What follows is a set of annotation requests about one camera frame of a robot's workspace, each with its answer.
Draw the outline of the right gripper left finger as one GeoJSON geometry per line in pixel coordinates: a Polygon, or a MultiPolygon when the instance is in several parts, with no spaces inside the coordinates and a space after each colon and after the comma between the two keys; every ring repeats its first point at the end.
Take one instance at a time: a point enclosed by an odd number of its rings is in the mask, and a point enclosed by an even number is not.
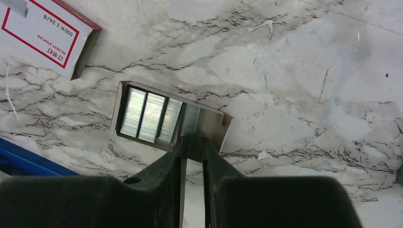
{"type": "Polygon", "coordinates": [[[180,228],[184,139],[126,180],[15,176],[0,183],[3,228],[180,228]]]}

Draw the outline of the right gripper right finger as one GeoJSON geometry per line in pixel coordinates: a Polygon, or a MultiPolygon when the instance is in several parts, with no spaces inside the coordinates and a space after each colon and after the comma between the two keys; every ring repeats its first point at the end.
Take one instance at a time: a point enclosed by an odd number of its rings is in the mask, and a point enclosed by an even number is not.
{"type": "Polygon", "coordinates": [[[359,228],[343,186],[325,176],[247,177],[202,139],[208,228],[359,228]]]}

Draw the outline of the grey staples tray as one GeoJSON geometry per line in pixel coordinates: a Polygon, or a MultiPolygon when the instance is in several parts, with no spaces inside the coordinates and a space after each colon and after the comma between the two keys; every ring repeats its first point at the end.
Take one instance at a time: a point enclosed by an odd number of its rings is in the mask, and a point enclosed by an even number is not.
{"type": "Polygon", "coordinates": [[[139,82],[134,82],[134,81],[120,81],[118,84],[117,95],[116,95],[116,99],[115,99],[115,105],[114,105],[114,110],[113,110],[113,115],[112,115],[112,120],[111,120],[111,125],[110,125],[110,133],[111,133],[111,135],[116,134],[120,137],[126,138],[126,139],[134,141],[136,143],[144,144],[144,145],[147,145],[147,146],[159,149],[159,150],[167,151],[168,148],[173,146],[173,144],[175,144],[181,138],[180,131],[181,131],[181,125],[182,125],[182,120],[183,120],[186,104],[194,105],[201,109],[195,137],[194,138],[185,137],[186,139],[188,139],[188,143],[190,143],[190,145],[191,145],[190,152],[188,154],[188,158],[191,160],[197,161],[197,162],[201,162],[201,160],[202,160],[202,149],[201,149],[202,138],[203,137],[209,138],[212,141],[213,147],[217,151],[220,151],[222,149],[222,144],[225,141],[225,138],[227,135],[227,130],[229,129],[233,118],[230,115],[223,113],[222,111],[213,109],[213,108],[205,106],[203,104],[199,104],[195,101],[184,98],[182,95],[176,95],[173,92],[173,88],[169,88],[167,86],[158,86],[157,84],[145,85],[145,84],[142,84],[139,82]],[[123,118],[123,113],[125,110],[125,104],[126,104],[126,100],[127,100],[127,93],[128,93],[129,87],[133,87],[138,90],[143,90],[146,92],[142,116],[141,116],[141,120],[140,120],[140,124],[139,124],[139,130],[138,130],[136,138],[120,133],[122,118],[123,118]],[[158,131],[157,131],[157,135],[156,135],[156,139],[155,139],[154,143],[146,142],[146,141],[140,140],[138,138],[148,93],[153,93],[153,94],[157,94],[157,95],[165,97],[163,112],[162,112],[162,116],[160,119],[158,131]],[[181,108],[179,118],[178,118],[175,130],[173,133],[171,143],[166,144],[166,143],[158,142],[157,138],[160,135],[161,127],[163,124],[163,118],[165,115],[168,100],[170,98],[182,102],[182,108],[181,108]]]}

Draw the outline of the blue stapler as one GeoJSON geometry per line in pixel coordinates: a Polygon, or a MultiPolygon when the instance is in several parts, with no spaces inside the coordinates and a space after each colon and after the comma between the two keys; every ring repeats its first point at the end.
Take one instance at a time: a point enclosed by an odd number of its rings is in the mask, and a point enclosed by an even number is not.
{"type": "Polygon", "coordinates": [[[78,176],[79,174],[7,140],[0,140],[0,171],[10,176],[78,176]]]}

